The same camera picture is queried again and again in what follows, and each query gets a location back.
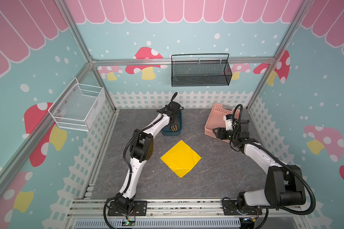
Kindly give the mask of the dark teal plastic tub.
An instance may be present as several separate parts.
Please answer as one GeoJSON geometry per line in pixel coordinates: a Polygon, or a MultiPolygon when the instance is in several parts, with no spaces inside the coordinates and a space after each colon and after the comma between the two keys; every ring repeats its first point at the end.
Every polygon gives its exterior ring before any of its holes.
{"type": "Polygon", "coordinates": [[[180,133],[182,131],[182,126],[183,126],[182,125],[182,112],[181,112],[181,110],[178,112],[176,117],[177,117],[177,119],[174,121],[173,124],[167,125],[161,130],[161,133],[164,136],[178,136],[178,135],[180,135],[180,133]],[[177,125],[178,132],[173,132],[171,130],[171,126],[174,126],[174,125],[177,125]]]}

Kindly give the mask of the yellow paper napkin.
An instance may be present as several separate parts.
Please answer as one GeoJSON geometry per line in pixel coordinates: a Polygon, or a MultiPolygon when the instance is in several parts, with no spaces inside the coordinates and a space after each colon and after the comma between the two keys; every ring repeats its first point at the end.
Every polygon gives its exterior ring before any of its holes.
{"type": "Polygon", "coordinates": [[[201,157],[189,145],[180,140],[161,157],[161,160],[179,178],[183,178],[197,165],[201,157]]]}

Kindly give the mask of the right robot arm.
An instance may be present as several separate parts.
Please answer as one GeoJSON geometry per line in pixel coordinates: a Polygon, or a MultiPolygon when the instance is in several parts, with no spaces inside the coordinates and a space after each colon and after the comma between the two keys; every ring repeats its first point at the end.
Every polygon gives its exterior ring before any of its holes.
{"type": "Polygon", "coordinates": [[[288,165],[249,136],[248,122],[228,120],[228,126],[213,129],[216,138],[228,140],[230,147],[250,157],[266,173],[263,189],[241,192],[237,208],[247,207],[281,209],[295,215],[309,215],[316,208],[315,195],[303,179],[301,169],[288,165]]]}

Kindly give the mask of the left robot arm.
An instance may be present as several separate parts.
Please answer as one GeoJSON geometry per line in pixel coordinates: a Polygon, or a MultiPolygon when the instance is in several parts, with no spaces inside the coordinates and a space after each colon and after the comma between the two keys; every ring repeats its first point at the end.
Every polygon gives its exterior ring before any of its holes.
{"type": "Polygon", "coordinates": [[[171,126],[177,120],[181,105],[171,101],[165,107],[157,110],[156,118],[142,129],[134,130],[131,139],[123,151],[123,160],[128,166],[128,173],[120,191],[108,198],[104,205],[104,213],[110,208],[124,215],[133,212],[137,184],[144,165],[153,155],[154,137],[166,126],[171,126]]]}

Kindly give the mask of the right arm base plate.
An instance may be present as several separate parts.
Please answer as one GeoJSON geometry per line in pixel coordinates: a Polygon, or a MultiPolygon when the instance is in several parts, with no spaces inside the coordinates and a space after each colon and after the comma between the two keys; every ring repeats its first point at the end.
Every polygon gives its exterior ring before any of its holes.
{"type": "Polygon", "coordinates": [[[222,198],[221,205],[225,216],[261,216],[261,208],[245,206],[234,198],[222,198]]]}

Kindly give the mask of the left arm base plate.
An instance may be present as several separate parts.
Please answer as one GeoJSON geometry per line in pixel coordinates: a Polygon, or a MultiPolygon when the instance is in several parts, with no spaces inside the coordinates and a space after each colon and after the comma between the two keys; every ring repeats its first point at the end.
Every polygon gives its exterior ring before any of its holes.
{"type": "Polygon", "coordinates": [[[112,201],[109,207],[106,207],[108,216],[146,216],[147,201],[112,201]]]}

